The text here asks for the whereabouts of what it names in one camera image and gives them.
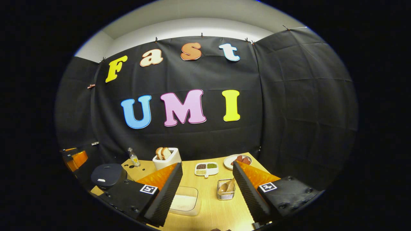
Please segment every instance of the black foam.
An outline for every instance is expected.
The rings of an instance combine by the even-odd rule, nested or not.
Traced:
[[[248,210],[255,222],[266,223],[271,221],[271,209],[262,199],[262,197],[255,190],[254,186],[248,179],[245,172],[241,169],[235,161],[233,166],[233,176],[236,179],[238,186],[247,204]]]
[[[175,192],[182,178],[182,166],[181,162],[177,163],[174,170],[171,172],[164,187],[158,193],[156,199],[147,209],[144,217],[148,219],[151,225],[159,227],[164,226],[168,212],[170,210],[171,203],[173,202]]]

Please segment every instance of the ceiling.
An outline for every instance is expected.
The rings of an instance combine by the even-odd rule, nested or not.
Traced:
[[[159,0],[144,5],[106,26],[103,31],[117,39],[155,23],[181,18],[222,18],[247,23],[273,33],[303,27],[289,15],[255,0]]]

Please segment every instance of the yellow letter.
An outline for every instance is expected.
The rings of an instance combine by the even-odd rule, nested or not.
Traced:
[[[240,93],[236,90],[225,90],[222,92],[226,98],[226,115],[224,121],[237,121],[240,119],[240,115],[237,113],[237,96]]]
[[[115,73],[121,70],[121,67],[123,66],[122,62],[125,62],[125,61],[127,61],[126,55],[116,60],[113,60],[109,63],[109,66],[110,66],[109,75],[106,78],[106,83],[117,78],[117,75]]]

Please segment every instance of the foam letter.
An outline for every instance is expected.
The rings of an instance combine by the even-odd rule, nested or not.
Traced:
[[[180,123],[184,124],[188,111],[190,111],[190,118],[188,119],[189,123],[197,124],[205,122],[207,119],[203,115],[203,109],[201,107],[202,95],[203,90],[191,90],[187,93],[184,104],[181,104],[180,100],[174,93],[163,94],[160,99],[164,101],[167,118],[164,125],[166,127],[177,125],[177,121],[174,119],[173,113],[177,116]]]
[[[201,45],[198,42],[184,44],[181,48],[181,58],[183,60],[196,60],[201,57],[201,51],[199,50]]]
[[[136,120],[134,117],[133,111],[133,104],[134,99],[126,99],[121,102],[121,106],[123,107],[124,111],[124,118],[126,119],[126,123],[130,128],[134,129],[141,129],[148,126],[151,122],[151,113],[150,113],[150,103],[151,95],[143,95],[140,96],[138,101],[141,103],[141,107],[143,109],[143,119]]]
[[[237,121],[240,119],[240,115],[237,113],[237,96],[240,93],[236,90],[225,90],[222,92],[226,98],[226,115],[224,121]]]
[[[240,60],[240,57],[238,55],[234,55],[234,51],[237,50],[237,47],[233,47],[231,46],[231,44],[226,43],[226,44],[220,45],[219,48],[223,49],[224,56],[226,56],[228,60],[231,60],[231,61]]]
[[[125,62],[125,61],[127,61],[126,55],[116,60],[113,60],[109,63],[109,66],[110,66],[109,75],[106,78],[106,83],[117,78],[117,75],[115,73],[121,70],[121,67],[123,66],[122,62]]]
[[[147,51],[142,57],[144,58],[140,61],[140,66],[142,67],[150,66],[151,64],[159,64],[163,61],[160,49]]]

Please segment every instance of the toast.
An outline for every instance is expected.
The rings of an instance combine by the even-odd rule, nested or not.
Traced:
[[[160,147],[155,151],[155,154],[157,155],[157,159],[163,159],[162,156],[161,156],[161,150],[162,149],[163,149],[163,147]]]
[[[161,157],[163,158],[162,160],[166,160],[171,156],[171,152],[169,148],[165,147],[161,150]]]

